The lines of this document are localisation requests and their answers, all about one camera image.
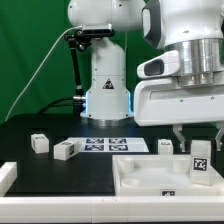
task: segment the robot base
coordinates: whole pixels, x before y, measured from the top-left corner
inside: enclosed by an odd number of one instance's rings
[[[133,117],[127,117],[120,120],[98,120],[88,117],[81,117],[81,121],[86,124],[96,125],[100,127],[120,127],[125,126],[127,124],[133,123],[134,118]]]

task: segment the black tabletop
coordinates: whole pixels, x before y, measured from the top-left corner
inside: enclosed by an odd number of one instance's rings
[[[38,133],[49,139],[50,153],[35,154],[31,148],[31,135]],[[211,124],[186,125],[183,133],[188,140],[214,140],[217,129]],[[74,115],[19,115],[0,126],[0,165],[4,161],[18,164],[18,178],[6,196],[115,195],[115,153],[79,153],[67,161],[54,160],[53,146],[68,137],[141,137],[149,148],[145,154],[157,153],[158,139],[171,139],[174,153],[181,153],[171,126],[139,127],[133,122],[102,128],[84,124]]]

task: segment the white tray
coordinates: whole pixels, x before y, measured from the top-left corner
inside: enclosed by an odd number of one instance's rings
[[[113,156],[116,196],[224,195],[224,180],[212,167],[210,186],[192,184],[190,169],[190,155]]]
[[[116,193],[118,195],[123,192],[130,194],[129,196],[0,197],[0,223],[224,221],[222,178],[214,174],[211,187],[188,185],[189,160],[190,156],[114,156]],[[145,187],[141,187],[138,181],[136,182],[138,186],[130,187],[126,184],[121,187],[122,178],[134,175],[138,169],[139,171],[146,169],[146,172],[143,172],[144,176],[140,178],[142,183],[145,183]],[[171,194],[173,187],[176,190],[176,197],[161,196],[161,190],[165,189]],[[198,187],[206,196],[199,196]],[[191,196],[178,196],[184,191]]]

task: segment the white box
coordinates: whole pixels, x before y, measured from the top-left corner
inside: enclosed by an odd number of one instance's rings
[[[211,163],[211,142],[192,141],[190,180],[193,184],[211,185],[215,175]]]
[[[66,140],[54,146],[54,159],[68,160],[79,153],[81,143]]]
[[[4,197],[17,178],[16,162],[7,162],[0,169],[0,197]]]
[[[37,154],[49,152],[49,140],[44,134],[31,135],[31,146]]]
[[[171,140],[158,140],[158,154],[159,155],[173,155],[173,143]]]
[[[116,196],[156,196],[160,200],[173,200],[178,196],[220,195],[224,180],[215,170],[210,186],[197,185],[192,183],[190,167],[190,155],[113,156]],[[205,179],[206,175],[200,177],[200,183]]]

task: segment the black cable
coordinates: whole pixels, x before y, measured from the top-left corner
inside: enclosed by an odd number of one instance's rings
[[[67,41],[71,56],[72,56],[72,64],[73,64],[73,70],[75,75],[75,83],[76,83],[76,95],[84,95],[84,90],[81,83],[81,77],[79,72],[79,63],[78,63],[78,57],[77,57],[77,41],[75,35],[66,34],[64,36],[65,40]]]
[[[45,110],[43,110],[43,111],[41,112],[41,114],[43,114],[43,113],[46,112],[48,109],[53,108],[53,107],[74,107],[74,106],[79,106],[79,104],[76,103],[76,104],[51,105],[51,106],[45,108]]]
[[[72,97],[64,97],[58,100],[53,101],[52,103],[48,104],[47,106],[45,106],[44,108],[42,108],[41,110],[38,111],[38,114],[43,114],[46,110],[48,110],[48,108],[54,106],[55,104],[64,102],[64,101],[73,101]]]

